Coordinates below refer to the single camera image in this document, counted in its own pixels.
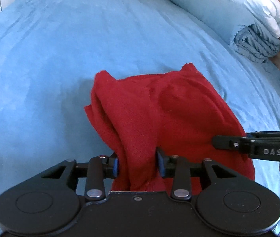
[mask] mattress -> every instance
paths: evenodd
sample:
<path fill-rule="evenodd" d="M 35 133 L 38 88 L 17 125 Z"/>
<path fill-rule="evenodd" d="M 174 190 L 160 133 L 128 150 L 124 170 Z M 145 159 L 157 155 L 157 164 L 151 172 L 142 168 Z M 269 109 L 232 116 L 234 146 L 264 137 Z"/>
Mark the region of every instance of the mattress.
<path fill-rule="evenodd" d="M 280 130 L 276 66 L 230 50 L 169 0 L 16 0 L 0 13 L 0 194 L 65 159 L 111 154 L 84 112 L 97 72 L 122 79 L 188 62 L 245 131 Z M 280 197 L 279 163 L 253 162 L 256 182 Z"/>

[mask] blue fabric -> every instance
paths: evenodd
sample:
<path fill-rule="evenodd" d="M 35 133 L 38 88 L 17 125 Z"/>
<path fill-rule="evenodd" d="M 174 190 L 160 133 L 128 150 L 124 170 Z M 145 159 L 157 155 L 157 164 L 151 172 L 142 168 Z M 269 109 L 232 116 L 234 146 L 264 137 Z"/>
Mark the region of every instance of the blue fabric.
<path fill-rule="evenodd" d="M 280 51 L 280 40 L 243 5 L 230 0 L 171 0 L 213 29 L 251 61 L 267 62 Z"/>
<path fill-rule="evenodd" d="M 280 130 L 280 71 L 169 0 L 16 0 L 0 13 L 0 193 L 65 159 L 111 154 L 84 112 L 97 72 L 122 79 L 188 62 L 245 131 Z M 254 165 L 280 197 L 279 163 Z"/>

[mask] folded red fabric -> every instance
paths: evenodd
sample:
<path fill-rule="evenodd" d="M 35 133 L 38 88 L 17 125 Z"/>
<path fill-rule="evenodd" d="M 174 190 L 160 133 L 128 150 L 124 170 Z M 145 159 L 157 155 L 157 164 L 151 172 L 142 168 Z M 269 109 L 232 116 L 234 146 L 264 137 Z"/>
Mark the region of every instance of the folded red fabric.
<path fill-rule="evenodd" d="M 190 162 L 212 158 L 254 180 L 254 166 L 246 155 L 213 148 L 213 136 L 245 136 L 245 132 L 192 63 L 180 71 L 124 80 L 101 71 L 85 112 L 119 158 L 113 190 L 170 191 L 172 181 L 163 180 L 156 167 L 156 147 Z M 198 178 L 192 178 L 192 188 L 193 194 L 201 191 Z"/>

